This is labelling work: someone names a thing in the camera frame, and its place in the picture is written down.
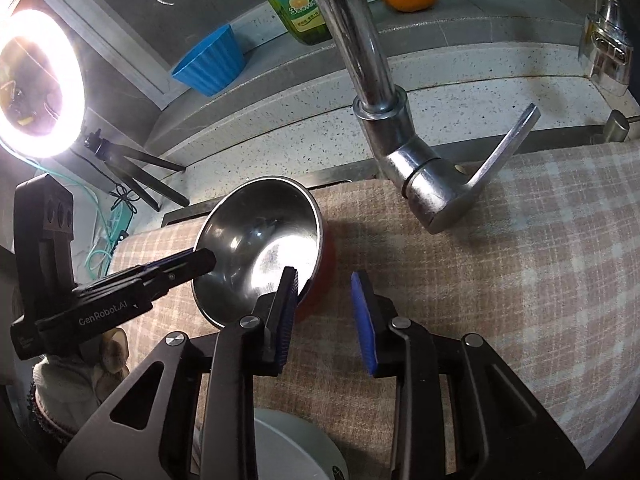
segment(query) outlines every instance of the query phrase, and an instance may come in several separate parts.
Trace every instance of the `checkered towel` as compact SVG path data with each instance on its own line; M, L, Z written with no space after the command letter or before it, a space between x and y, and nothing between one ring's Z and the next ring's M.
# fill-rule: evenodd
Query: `checkered towel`
M294 327L284 373L255 381L256 405L323 428L353 479L388 478L394 380L364 373L352 320L350 274L366 269L378 294L432 333L483 335L591 463L640 393L639 148L514 156L479 203L436 236L389 182L316 191L337 247L334 284ZM128 238L111 270L192 246L201 224ZM124 328L131 366L171 330L213 330L188 284Z

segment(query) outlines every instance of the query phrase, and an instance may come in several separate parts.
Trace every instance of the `blue container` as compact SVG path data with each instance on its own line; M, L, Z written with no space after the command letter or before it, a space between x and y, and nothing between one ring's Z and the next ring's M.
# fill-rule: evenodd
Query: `blue container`
M174 79L206 96L220 92L244 68L244 56L230 25L220 27L194 46L171 72Z

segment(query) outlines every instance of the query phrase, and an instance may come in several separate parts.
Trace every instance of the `metal bowl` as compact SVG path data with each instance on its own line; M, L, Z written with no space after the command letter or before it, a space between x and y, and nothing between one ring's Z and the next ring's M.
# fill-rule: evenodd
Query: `metal bowl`
M318 274L324 221L316 200L295 180L265 176L242 184L204 222L194 250L216 255L216 268L193 280L200 311L219 328L250 314L262 294L278 288L284 267L298 271L309 293Z

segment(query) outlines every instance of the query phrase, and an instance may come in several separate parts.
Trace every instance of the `white glove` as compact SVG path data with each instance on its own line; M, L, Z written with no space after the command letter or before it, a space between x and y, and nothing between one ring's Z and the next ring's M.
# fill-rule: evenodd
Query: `white glove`
M99 362L79 356L47 355L33 367L32 399L40 425L61 441L71 439L98 406L129 375L127 335L121 328L102 334Z

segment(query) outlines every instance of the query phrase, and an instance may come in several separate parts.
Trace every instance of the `chrome faucet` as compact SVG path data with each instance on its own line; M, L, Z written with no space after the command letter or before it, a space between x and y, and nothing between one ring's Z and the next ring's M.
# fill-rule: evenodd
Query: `chrome faucet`
M353 111L373 156L432 234L454 224L527 137L540 111L530 104L472 176L415 133L406 92L391 79L367 0L316 0L356 90Z
M599 12L587 14L578 46L584 73L597 86L623 96L631 80L633 54L619 1L602 0Z

